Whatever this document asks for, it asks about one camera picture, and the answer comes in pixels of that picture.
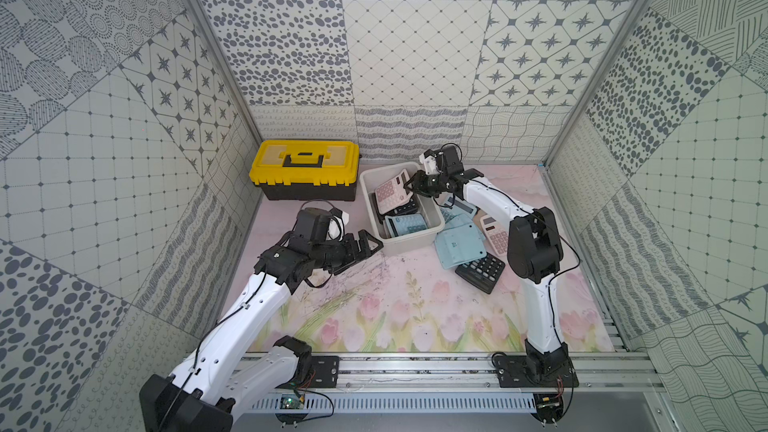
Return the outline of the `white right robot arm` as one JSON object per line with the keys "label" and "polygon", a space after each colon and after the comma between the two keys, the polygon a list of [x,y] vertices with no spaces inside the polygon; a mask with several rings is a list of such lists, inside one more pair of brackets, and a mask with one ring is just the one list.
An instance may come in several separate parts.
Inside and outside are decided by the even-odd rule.
{"label": "white right robot arm", "polygon": [[522,280],[527,307],[525,341],[528,373],[536,382],[570,370],[557,306],[556,279],[564,250],[556,217],[547,207],[525,205],[494,186],[473,168],[466,169],[459,146],[445,144],[421,154],[422,169],[406,183],[420,196],[449,194],[478,207],[507,228],[507,263]]}

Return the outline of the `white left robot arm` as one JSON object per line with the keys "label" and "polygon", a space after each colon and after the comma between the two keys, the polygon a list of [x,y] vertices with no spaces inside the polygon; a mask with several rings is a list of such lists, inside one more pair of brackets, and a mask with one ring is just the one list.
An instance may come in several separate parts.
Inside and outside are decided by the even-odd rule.
{"label": "white left robot arm", "polygon": [[346,229],[340,210],[307,207],[275,245],[262,252],[239,298],[166,377],[154,374],[139,402],[148,431],[228,431],[276,388],[300,396],[328,367],[315,367],[309,344],[279,338],[251,366],[242,357],[272,316],[317,270],[337,276],[382,251],[367,231]]}

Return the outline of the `light blue calculator back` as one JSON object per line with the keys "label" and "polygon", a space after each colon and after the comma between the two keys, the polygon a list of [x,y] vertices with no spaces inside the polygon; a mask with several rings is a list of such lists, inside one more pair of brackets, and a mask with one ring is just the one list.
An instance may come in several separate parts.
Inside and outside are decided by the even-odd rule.
{"label": "light blue calculator back", "polygon": [[428,229],[427,223],[421,214],[385,216],[384,225],[391,238],[402,237]]}

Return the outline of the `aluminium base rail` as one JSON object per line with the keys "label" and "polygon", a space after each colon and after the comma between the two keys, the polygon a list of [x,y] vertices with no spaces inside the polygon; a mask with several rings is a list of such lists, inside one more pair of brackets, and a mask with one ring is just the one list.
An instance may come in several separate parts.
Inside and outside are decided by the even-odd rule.
{"label": "aluminium base rail", "polygon": [[641,353],[577,353],[560,379],[533,382],[520,354],[364,353],[320,356],[291,385],[290,353],[247,354],[214,399],[236,417],[275,414],[289,422],[344,413],[521,413],[554,415],[578,393],[655,399],[664,386]]}

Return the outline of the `white plastic storage box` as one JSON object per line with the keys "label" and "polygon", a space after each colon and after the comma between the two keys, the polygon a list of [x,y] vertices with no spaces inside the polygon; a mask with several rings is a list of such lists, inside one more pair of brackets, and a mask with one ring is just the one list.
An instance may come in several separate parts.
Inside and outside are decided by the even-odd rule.
{"label": "white plastic storage box", "polygon": [[400,237],[388,237],[385,227],[379,223],[374,211],[373,204],[375,200],[372,194],[375,189],[389,179],[396,176],[403,169],[408,171],[410,176],[420,171],[422,167],[416,162],[404,162],[400,164],[390,164],[381,167],[367,168],[360,173],[358,178],[358,191],[365,203],[367,219],[370,224],[372,235],[383,243],[383,254],[394,256],[404,254],[420,248],[432,246],[436,235],[442,232],[445,221],[440,212],[440,208],[431,198],[425,198],[416,195],[415,198],[419,204],[419,212],[425,219],[427,229]]}

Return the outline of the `yellow and black toolbox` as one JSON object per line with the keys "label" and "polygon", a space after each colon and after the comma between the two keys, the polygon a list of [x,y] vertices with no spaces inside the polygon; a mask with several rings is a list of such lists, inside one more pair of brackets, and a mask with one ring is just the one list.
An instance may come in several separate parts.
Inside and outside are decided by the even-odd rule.
{"label": "yellow and black toolbox", "polygon": [[267,199],[352,202],[360,148],[350,141],[266,140],[249,178]]}

